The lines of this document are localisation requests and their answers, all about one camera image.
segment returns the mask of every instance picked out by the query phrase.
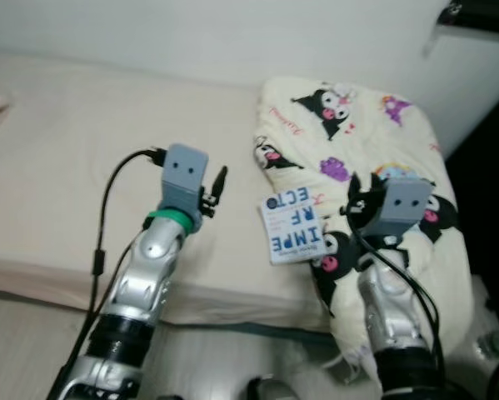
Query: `green ring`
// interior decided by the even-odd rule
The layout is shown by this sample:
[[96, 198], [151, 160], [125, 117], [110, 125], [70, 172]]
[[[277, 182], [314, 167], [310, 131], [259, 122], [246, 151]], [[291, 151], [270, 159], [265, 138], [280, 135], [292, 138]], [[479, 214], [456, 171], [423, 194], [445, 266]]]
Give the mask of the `green ring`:
[[147, 216], [151, 218], [163, 217], [172, 219], [184, 228], [187, 235], [189, 235], [193, 229], [192, 219], [184, 212], [180, 212], [173, 208], [163, 208], [162, 210], [151, 211]]

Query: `black joint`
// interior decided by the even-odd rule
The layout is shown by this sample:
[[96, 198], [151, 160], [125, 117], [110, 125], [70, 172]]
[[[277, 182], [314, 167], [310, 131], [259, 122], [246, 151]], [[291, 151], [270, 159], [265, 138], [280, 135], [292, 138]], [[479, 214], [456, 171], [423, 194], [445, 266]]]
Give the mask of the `black joint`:
[[90, 335], [88, 356], [141, 367], [151, 344], [153, 327], [115, 315], [103, 315]]
[[375, 353], [383, 391], [399, 388], [441, 388], [433, 356], [425, 348], [388, 348]]
[[92, 275], [98, 277], [105, 272], [105, 251], [101, 248], [93, 252]]

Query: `cable connector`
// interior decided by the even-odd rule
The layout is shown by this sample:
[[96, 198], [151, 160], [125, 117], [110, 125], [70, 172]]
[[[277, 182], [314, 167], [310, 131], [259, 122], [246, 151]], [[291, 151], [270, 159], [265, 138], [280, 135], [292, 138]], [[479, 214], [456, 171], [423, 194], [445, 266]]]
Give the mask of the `cable connector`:
[[96, 248], [93, 252], [92, 275], [99, 277], [105, 272], [105, 251], [101, 248]]
[[159, 167], [164, 166], [164, 161], [166, 160], [167, 150], [159, 147], [153, 147], [151, 150], [147, 150], [147, 155], [151, 158], [153, 164]]

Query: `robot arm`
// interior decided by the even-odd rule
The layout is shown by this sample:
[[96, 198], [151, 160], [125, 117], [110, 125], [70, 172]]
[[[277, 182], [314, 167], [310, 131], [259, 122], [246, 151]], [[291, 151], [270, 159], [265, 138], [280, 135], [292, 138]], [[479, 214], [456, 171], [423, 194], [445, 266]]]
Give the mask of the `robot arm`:
[[212, 216], [227, 168], [206, 195], [202, 178], [207, 155], [182, 145], [169, 148], [162, 175], [163, 199], [132, 245], [131, 257], [115, 282], [84, 355], [49, 398], [57, 400], [136, 398], [142, 364], [167, 300], [170, 277], [186, 237], [199, 230], [202, 214]]
[[350, 186], [352, 204], [345, 213], [355, 228], [352, 245], [357, 249], [358, 289], [384, 399], [439, 400], [446, 396], [435, 359], [421, 335], [412, 288], [362, 245], [368, 243], [407, 274], [408, 254], [397, 246], [403, 234], [423, 218], [431, 192], [429, 182], [410, 178], [381, 181], [372, 176], [372, 190], [360, 193], [355, 176]]

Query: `mattress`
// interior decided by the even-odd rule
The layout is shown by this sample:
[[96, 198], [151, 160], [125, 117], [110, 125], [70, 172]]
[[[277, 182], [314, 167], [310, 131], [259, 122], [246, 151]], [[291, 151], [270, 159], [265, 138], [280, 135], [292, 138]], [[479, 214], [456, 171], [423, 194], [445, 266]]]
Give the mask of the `mattress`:
[[[328, 331], [306, 265], [273, 267], [257, 205], [272, 189], [252, 157], [258, 91], [53, 59], [0, 54], [0, 291], [87, 306], [102, 190], [139, 148], [209, 154], [209, 188], [229, 176], [216, 217], [185, 243], [163, 319]], [[158, 204], [160, 171], [134, 161], [107, 209], [107, 272]]]

